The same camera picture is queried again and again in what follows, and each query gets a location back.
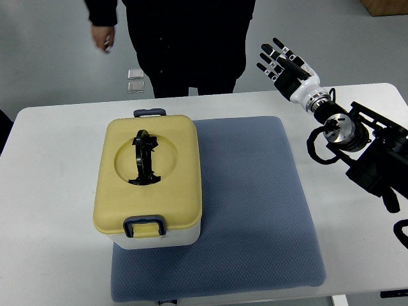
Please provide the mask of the person's bare hand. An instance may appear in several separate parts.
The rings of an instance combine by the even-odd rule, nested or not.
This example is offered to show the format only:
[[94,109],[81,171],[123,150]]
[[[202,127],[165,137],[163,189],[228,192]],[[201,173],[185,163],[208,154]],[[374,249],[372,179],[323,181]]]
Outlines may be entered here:
[[91,35],[96,48],[108,54],[115,42],[115,27],[91,25]]

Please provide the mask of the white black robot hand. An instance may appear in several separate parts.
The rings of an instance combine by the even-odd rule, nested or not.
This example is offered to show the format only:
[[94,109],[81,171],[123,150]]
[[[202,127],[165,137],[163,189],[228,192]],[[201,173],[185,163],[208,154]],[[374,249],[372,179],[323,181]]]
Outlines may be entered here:
[[260,58],[265,62],[257,67],[272,81],[275,88],[288,101],[300,103],[307,89],[319,87],[317,73],[290,48],[277,38],[273,38],[276,47],[268,43],[261,45]]

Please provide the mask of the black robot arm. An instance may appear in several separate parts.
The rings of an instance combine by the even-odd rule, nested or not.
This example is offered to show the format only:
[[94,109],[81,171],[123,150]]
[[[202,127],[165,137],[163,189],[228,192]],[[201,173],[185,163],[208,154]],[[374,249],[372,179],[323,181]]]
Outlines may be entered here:
[[343,161],[350,180],[398,213],[397,196],[407,196],[407,129],[357,102],[347,112],[335,98],[331,89],[307,101],[321,123],[307,139],[309,156],[324,165]]

